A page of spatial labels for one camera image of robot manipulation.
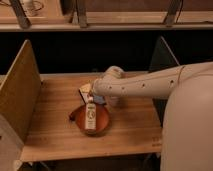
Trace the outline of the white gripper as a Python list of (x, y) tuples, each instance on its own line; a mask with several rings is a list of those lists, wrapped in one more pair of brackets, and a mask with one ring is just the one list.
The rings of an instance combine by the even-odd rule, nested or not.
[[(84, 84), (79, 88), (80, 94), (84, 99), (90, 98), (92, 96), (91, 92), (91, 84), (87, 83)], [(110, 106), (117, 106), (119, 103), (118, 97), (112, 97), (112, 96), (100, 96), (95, 95), (94, 96), (94, 102), (100, 105), (110, 105)]]

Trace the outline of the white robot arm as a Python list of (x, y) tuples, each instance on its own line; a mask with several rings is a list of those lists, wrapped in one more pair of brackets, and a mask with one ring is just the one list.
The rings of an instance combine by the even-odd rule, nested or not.
[(122, 68), (111, 66), (101, 77), (82, 85), (79, 94), (85, 103), (92, 99), (98, 104), (105, 104), (106, 96), (166, 99), (180, 83), (211, 69), (213, 62), (204, 62), (179, 65), (127, 78)]

